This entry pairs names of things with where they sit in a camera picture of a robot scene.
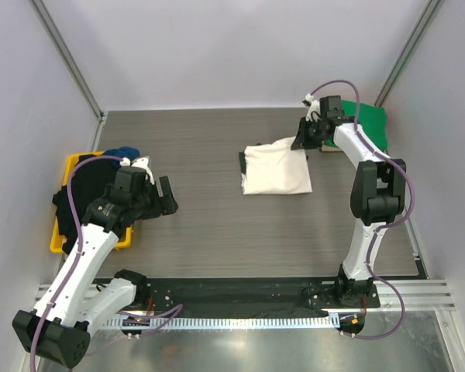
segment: white wall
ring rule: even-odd
[[[0,0],[0,371],[22,362],[12,319],[53,279],[51,197],[95,126],[29,2]]]
[[[113,110],[300,105],[335,78],[374,103],[427,1],[44,2]]]
[[[444,2],[385,108],[390,151],[415,181],[426,263],[465,326],[465,0]]]

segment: blue fabric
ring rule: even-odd
[[[127,157],[129,160],[133,161],[140,156],[140,151],[134,147],[123,146],[118,149],[106,150],[103,155],[112,155],[113,157]],[[121,167],[117,160],[112,160],[112,166],[115,169],[119,169]]]

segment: white robotic arm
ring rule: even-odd
[[[21,310],[15,315],[12,327],[26,351],[31,351],[35,335],[39,334],[36,355],[74,368],[101,325],[126,306],[147,301],[146,277],[129,270],[118,272],[89,301],[84,302],[84,298],[104,259],[127,227],[136,220],[177,211],[168,178],[160,178],[163,196],[159,196],[149,165],[145,157],[117,171],[114,184],[108,185],[104,195],[88,206],[82,220],[81,244],[78,239],[48,292],[31,312]]]
[[[362,130],[361,126],[358,126],[360,127],[360,133],[365,140],[368,143],[372,143]],[[353,128],[352,123],[342,124],[336,127],[334,143],[349,157],[355,168],[358,168],[358,164],[363,161],[382,163],[381,159],[376,157],[374,153],[371,153],[362,144],[362,141],[355,134],[355,129]],[[374,151],[381,153],[385,157],[389,157],[376,147],[374,148]],[[367,250],[370,244],[370,239],[376,228],[385,224],[386,222],[374,222],[365,226],[361,219],[355,220],[355,231],[353,232],[350,251],[346,256],[346,259],[343,261],[343,269],[348,278],[356,281],[365,281],[369,277],[372,277],[366,265]],[[371,267],[374,267],[375,258],[385,232],[386,230],[382,229],[377,233],[377,240],[374,244],[374,248],[372,249],[372,254],[370,255]]]
[[[386,231],[380,227],[393,222],[405,207],[405,179],[384,161],[389,156],[372,143],[361,125],[355,128],[354,117],[345,115],[339,96],[318,101],[307,95],[304,103],[308,113],[300,120],[291,149],[318,149],[326,140],[332,140],[356,168],[350,196],[351,210],[356,218],[355,230],[350,251],[339,268],[334,291],[337,303],[356,303],[372,290],[374,278],[368,267],[373,269]],[[393,161],[405,170],[403,160]],[[368,257],[375,233],[376,240]]]

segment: white cloth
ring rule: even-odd
[[[247,146],[243,195],[312,192],[305,150],[291,150],[294,137],[271,145]]]

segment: yellow tray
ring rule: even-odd
[[[102,155],[103,151],[98,151],[96,153],[73,153],[67,159],[67,166],[65,167],[64,179],[62,180],[62,186],[67,184],[67,179],[69,178],[69,173],[74,169],[76,164],[79,161],[79,157],[82,155]],[[55,218],[55,224],[53,225],[52,240],[50,241],[50,250],[54,253],[63,253],[62,250],[62,239],[64,237],[59,235],[59,224],[57,217]],[[115,245],[116,250],[129,248],[131,247],[131,240],[133,238],[133,228],[128,227],[126,231],[122,234],[121,239]]]

